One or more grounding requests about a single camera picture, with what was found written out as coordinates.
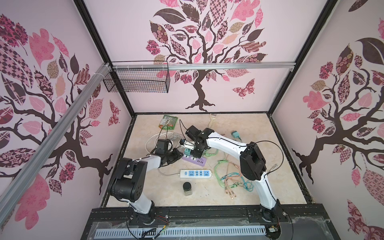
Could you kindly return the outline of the dark teal charger plug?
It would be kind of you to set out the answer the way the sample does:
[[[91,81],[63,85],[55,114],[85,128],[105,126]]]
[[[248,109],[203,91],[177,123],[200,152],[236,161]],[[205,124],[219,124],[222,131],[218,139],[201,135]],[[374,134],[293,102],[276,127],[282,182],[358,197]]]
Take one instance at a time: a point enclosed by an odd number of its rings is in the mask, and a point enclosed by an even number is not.
[[[231,132],[231,135],[234,139],[239,139],[240,141],[242,141],[241,137],[240,137],[240,134],[237,132],[237,131],[232,131]]]

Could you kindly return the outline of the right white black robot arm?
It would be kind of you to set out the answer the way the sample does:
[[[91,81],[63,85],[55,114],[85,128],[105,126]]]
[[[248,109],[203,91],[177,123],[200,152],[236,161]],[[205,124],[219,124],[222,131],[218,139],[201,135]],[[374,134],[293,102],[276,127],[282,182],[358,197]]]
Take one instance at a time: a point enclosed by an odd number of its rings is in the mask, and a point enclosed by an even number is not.
[[[252,181],[256,187],[262,211],[269,214],[277,213],[280,202],[270,187],[266,159],[257,143],[240,143],[226,138],[212,129],[206,128],[200,131],[195,126],[187,129],[186,135],[191,140],[182,139],[180,144],[190,149],[191,155],[195,158],[202,157],[205,150],[213,148],[239,160],[241,174]]]

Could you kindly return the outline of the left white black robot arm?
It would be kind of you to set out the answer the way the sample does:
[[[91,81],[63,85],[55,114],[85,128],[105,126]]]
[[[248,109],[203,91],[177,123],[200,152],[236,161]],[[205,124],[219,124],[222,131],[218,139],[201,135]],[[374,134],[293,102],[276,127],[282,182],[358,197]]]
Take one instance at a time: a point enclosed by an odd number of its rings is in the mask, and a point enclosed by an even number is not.
[[[154,203],[143,193],[147,172],[173,164],[183,155],[170,140],[160,140],[153,154],[136,160],[120,159],[108,185],[109,194],[129,204],[136,213],[148,215]]]

